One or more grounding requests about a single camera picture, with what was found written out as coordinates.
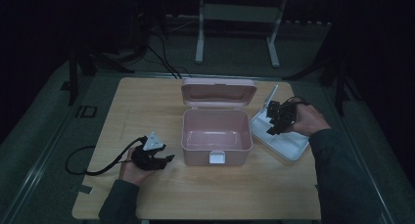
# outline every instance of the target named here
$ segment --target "pink storage box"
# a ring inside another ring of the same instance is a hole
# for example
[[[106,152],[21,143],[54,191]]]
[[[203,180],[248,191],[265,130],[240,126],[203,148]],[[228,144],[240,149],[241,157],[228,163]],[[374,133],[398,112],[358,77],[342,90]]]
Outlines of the pink storage box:
[[[252,80],[191,78],[182,84],[182,148],[187,165],[243,165],[253,147],[241,110],[254,96]]]

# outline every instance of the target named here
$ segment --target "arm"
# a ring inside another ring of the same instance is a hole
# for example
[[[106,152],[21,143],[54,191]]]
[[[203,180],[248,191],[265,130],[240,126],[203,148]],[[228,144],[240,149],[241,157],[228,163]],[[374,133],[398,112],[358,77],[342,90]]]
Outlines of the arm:
[[[134,149],[128,151],[127,160],[131,160]],[[119,177],[114,181],[99,217],[101,223],[126,224],[139,223],[135,215],[137,195],[140,185],[155,171],[144,171],[133,162],[125,162],[121,166]]]
[[[343,135],[312,105],[297,105],[297,110],[291,130],[310,137],[322,222],[377,223],[379,199]]]

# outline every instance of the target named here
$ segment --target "sleeve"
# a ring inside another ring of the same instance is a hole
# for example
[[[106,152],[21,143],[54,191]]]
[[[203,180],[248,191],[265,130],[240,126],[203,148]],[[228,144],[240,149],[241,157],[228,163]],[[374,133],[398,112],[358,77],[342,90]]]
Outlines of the sleeve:
[[[135,216],[140,188],[123,180],[115,180],[99,217],[103,224],[139,223]]]
[[[333,129],[309,138],[315,158],[322,223],[377,223],[379,197],[344,136]]]

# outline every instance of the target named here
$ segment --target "table top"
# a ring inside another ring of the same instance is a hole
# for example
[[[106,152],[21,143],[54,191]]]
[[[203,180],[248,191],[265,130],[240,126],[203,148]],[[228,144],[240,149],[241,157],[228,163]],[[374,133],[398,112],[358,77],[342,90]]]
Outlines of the table top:
[[[182,80],[132,78],[121,80],[104,123],[88,171],[113,161],[134,139],[156,132],[166,144],[157,157],[175,155],[140,189],[136,215],[142,219],[320,219],[314,158],[308,147],[297,161],[286,161],[253,137],[254,147],[242,166],[187,166],[181,147]],[[278,84],[274,100],[294,96],[289,83],[256,81],[256,93],[244,108],[251,119]],[[99,210],[119,173],[85,176],[72,215],[98,219]]]

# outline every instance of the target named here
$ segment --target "hand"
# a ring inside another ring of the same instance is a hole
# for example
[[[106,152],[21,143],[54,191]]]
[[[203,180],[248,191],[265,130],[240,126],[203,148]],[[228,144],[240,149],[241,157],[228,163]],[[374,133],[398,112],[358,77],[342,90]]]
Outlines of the hand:
[[[299,102],[300,99],[294,98],[292,102]],[[289,131],[295,131],[305,136],[311,136],[313,133],[322,129],[330,129],[330,125],[324,119],[324,116],[318,112],[312,105],[297,105],[297,120],[290,126]]]
[[[134,152],[134,149],[128,150],[127,160],[131,160],[131,155]],[[145,171],[137,167],[134,162],[124,162],[121,165],[121,170],[119,172],[119,179],[126,182],[132,183],[136,186],[140,186],[148,177],[153,175],[156,171],[150,170]]]

